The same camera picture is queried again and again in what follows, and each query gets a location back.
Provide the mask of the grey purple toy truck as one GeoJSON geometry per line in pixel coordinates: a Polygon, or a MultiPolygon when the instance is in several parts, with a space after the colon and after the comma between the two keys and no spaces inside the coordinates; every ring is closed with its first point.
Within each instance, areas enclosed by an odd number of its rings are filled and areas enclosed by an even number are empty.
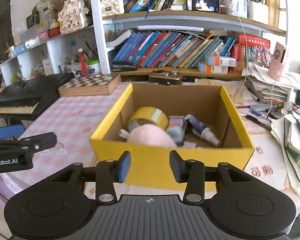
{"type": "Polygon", "coordinates": [[[167,134],[173,139],[177,146],[183,146],[185,139],[186,122],[181,115],[170,115],[168,118],[167,134]]]}

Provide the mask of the pink plush toy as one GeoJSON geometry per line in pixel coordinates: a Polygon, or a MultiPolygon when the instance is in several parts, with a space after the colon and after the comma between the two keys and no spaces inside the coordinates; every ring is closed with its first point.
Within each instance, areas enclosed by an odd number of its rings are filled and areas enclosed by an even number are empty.
{"type": "Polygon", "coordinates": [[[166,131],[154,124],[145,124],[133,129],[128,136],[127,142],[153,147],[177,147],[166,131]]]}

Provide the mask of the yellow packing tape roll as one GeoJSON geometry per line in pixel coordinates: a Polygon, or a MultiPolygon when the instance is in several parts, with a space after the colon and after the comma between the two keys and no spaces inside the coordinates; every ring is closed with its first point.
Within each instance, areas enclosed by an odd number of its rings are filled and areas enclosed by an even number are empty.
{"type": "Polygon", "coordinates": [[[155,107],[141,107],[135,111],[127,123],[128,131],[131,132],[145,124],[153,124],[163,130],[168,128],[169,120],[165,113],[155,107]]]}

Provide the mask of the black Yamaha keyboard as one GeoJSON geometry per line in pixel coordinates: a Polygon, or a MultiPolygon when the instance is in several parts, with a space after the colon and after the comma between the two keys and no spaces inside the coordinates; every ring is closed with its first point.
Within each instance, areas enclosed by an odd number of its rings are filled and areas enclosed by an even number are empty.
{"type": "Polygon", "coordinates": [[[59,73],[7,86],[0,93],[0,118],[36,120],[60,98],[59,87],[74,77],[73,73],[59,73]]]}

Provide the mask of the yellow cardboard box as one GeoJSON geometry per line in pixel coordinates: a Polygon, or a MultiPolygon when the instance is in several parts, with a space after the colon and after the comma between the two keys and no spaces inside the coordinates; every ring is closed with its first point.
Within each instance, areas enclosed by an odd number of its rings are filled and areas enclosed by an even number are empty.
{"type": "Polygon", "coordinates": [[[222,86],[130,83],[90,138],[98,160],[131,154],[126,184],[182,190],[169,153],[245,168],[254,145],[222,86]]]}

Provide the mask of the pink checkered tablecloth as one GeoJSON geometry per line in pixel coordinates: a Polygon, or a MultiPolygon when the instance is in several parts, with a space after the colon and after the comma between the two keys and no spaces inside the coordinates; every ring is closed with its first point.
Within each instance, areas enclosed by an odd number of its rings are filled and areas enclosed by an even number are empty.
{"type": "Polygon", "coordinates": [[[132,145],[119,137],[135,111],[152,106],[165,115],[194,115],[209,126],[222,142],[215,148],[193,134],[186,136],[195,148],[181,148],[184,158],[207,166],[228,162],[289,195],[300,212],[300,174],[290,165],[282,147],[271,134],[250,135],[221,86],[161,86],[151,83],[122,83],[111,95],[58,99],[25,131],[24,136],[53,132],[57,145],[37,153],[33,168],[0,176],[0,193],[11,198],[25,188],[71,163],[93,166],[99,160],[132,154],[132,165],[121,190],[126,193],[180,192],[174,181],[166,148],[132,145]]]}

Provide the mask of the wooden chessboard box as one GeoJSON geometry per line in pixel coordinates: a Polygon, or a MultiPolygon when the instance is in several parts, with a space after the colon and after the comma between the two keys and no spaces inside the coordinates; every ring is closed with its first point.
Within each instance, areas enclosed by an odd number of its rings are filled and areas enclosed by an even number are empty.
{"type": "Polygon", "coordinates": [[[119,74],[75,77],[59,87],[61,97],[110,95],[121,83],[119,74]]]}

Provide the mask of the white jar green lid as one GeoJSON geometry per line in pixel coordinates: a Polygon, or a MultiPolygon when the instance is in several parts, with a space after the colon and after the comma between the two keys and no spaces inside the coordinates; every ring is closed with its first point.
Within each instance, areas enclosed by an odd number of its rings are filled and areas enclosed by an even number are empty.
{"type": "Polygon", "coordinates": [[[98,58],[90,59],[85,64],[86,64],[89,74],[101,74],[102,73],[100,61],[98,58]]]}

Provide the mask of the dark wooden small box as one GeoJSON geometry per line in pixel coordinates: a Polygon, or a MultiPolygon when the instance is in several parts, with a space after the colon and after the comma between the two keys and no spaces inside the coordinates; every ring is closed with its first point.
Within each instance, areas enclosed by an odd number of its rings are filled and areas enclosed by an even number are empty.
{"type": "Polygon", "coordinates": [[[183,83],[183,74],[176,70],[154,70],[149,74],[149,82],[167,86],[181,85],[183,83]]]}

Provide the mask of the black stapler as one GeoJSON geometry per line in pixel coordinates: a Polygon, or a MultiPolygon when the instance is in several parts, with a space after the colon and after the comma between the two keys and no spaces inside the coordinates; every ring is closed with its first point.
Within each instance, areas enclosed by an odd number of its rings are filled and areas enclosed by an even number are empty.
{"type": "Polygon", "coordinates": [[[112,62],[112,69],[111,69],[112,73],[132,72],[132,71],[137,71],[137,67],[130,62],[126,62],[126,61],[112,62]]]}

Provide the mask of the orange white medicine box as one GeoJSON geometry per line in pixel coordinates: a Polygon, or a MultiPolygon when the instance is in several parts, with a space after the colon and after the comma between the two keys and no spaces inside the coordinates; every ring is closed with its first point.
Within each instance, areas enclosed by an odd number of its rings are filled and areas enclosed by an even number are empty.
{"type": "Polygon", "coordinates": [[[236,59],[232,57],[223,57],[223,56],[206,56],[205,62],[211,66],[225,66],[225,67],[235,67],[236,59]]]}

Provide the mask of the red book on top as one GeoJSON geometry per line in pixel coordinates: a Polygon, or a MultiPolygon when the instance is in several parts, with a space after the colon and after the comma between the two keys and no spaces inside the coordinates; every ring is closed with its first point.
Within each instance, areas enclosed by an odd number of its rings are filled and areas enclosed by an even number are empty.
{"type": "Polygon", "coordinates": [[[247,45],[248,47],[264,46],[264,48],[270,48],[270,41],[262,37],[244,33],[233,33],[232,36],[236,39],[236,43],[239,45],[247,45]]]}

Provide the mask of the white quilted handbag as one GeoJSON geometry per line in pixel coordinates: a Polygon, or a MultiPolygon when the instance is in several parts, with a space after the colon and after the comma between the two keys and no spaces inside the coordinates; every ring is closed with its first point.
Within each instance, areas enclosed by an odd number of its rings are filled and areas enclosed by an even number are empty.
{"type": "Polygon", "coordinates": [[[103,17],[124,14],[123,0],[101,0],[101,13],[103,17]]]}

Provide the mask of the smartphone on shelf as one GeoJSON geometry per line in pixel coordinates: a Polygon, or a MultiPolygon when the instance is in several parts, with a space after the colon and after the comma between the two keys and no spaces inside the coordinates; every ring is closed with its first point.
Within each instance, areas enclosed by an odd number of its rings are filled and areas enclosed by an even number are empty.
{"type": "Polygon", "coordinates": [[[186,0],[186,10],[220,13],[220,0],[186,0]]]}

